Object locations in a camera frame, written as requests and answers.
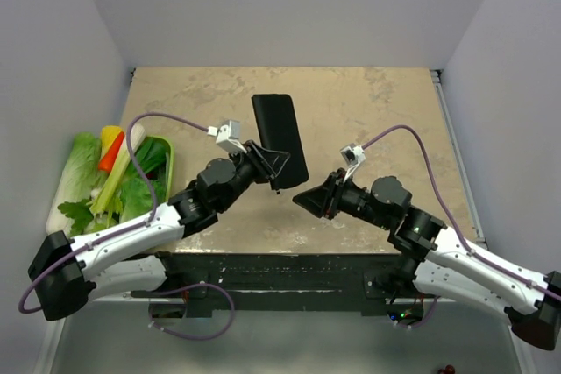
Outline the black zip tool case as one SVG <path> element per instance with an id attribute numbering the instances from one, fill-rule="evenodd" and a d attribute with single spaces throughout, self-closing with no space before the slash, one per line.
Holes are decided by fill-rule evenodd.
<path id="1" fill-rule="evenodd" d="M 288 152 L 280 174 L 270 182 L 272 190 L 297 187 L 309 179 L 295 106 L 288 94 L 256 94 L 252 107 L 261 145 L 269 151 Z"/>

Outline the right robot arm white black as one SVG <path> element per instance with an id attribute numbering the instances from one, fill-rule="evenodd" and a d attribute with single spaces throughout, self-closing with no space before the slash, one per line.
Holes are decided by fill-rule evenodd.
<path id="1" fill-rule="evenodd" d="M 476 307 L 498 316 L 529 345 L 553 351 L 560 332 L 559 272 L 534 272 L 460 239 L 411 199 L 394 176 L 365 188 L 339 169 L 293 202 L 317 218 L 345 213 L 387 231 L 401 253 L 401 263 L 381 284 L 391 293 L 408 298 L 419 292 Z"/>

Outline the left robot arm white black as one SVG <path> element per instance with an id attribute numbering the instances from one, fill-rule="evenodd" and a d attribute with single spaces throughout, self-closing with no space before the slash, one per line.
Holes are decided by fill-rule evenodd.
<path id="1" fill-rule="evenodd" d="M 28 269 L 45 319 L 57 321 L 83 308 L 101 287 L 95 277 L 113 265 L 207 229 L 251 184 L 277 179 L 290 158 L 253 141 L 244 148 L 211 160 L 184 190 L 146 215 L 75 240 L 63 231 L 48 235 Z"/>

